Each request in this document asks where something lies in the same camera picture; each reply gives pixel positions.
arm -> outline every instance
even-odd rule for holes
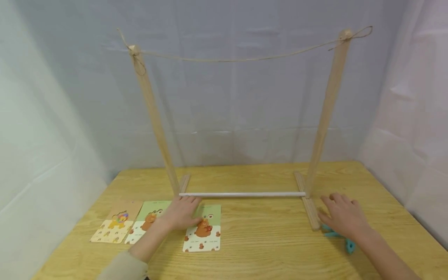
[[[192,218],[199,203],[196,197],[175,197],[163,215],[155,220],[128,251],[118,254],[101,272],[97,280],[143,280],[146,278],[147,263],[165,237],[173,230],[189,228],[201,221]]]
[[[322,196],[331,217],[318,213],[320,220],[340,235],[353,240],[386,280],[417,280],[414,271],[392,250],[381,235],[370,227],[358,201],[338,193]]]
[[[149,262],[171,231],[186,229],[201,221],[201,217],[191,217],[200,202],[201,199],[194,196],[175,197],[165,213],[129,249],[129,253],[142,262]]]

wooden table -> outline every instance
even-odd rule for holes
[[[307,164],[178,168],[191,173],[189,192],[296,191],[293,171]],[[357,199],[372,227],[425,279],[448,279],[446,250],[358,162],[321,163],[313,197],[338,191]],[[120,198],[169,200],[163,169],[125,170],[104,191],[34,279],[95,279],[125,244],[89,239]],[[149,263],[156,279],[377,279],[357,248],[348,256],[342,238],[313,232],[299,198],[204,199],[221,204],[221,249],[183,253],[184,232],[172,233]],[[323,207],[319,199],[316,206]]]

card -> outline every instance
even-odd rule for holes
[[[182,251],[218,251],[221,248],[221,205],[201,205],[194,216],[202,217],[202,221],[187,229]]]
[[[135,244],[152,226],[157,217],[168,208],[171,201],[145,201],[137,219],[129,231],[125,244]]]
[[[118,201],[106,220],[90,239],[91,242],[121,243],[132,228],[137,217],[142,201]]]

teal clothespin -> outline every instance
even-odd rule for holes
[[[332,230],[332,228],[330,228],[326,224],[322,224],[322,229],[328,231],[327,233],[324,233],[326,237],[343,237],[342,235]],[[345,250],[347,251],[348,254],[351,255],[355,251],[355,247],[356,246],[353,241],[351,241],[348,238],[345,239]]]

right hand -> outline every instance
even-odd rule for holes
[[[332,193],[330,197],[322,196],[321,199],[331,217],[319,212],[319,218],[335,232],[356,243],[359,238],[373,231],[357,200],[350,200],[345,194],[339,193]]]
[[[193,218],[200,203],[201,198],[194,196],[175,196],[158,220],[167,223],[170,230],[182,230],[194,226],[202,221],[201,217]]]

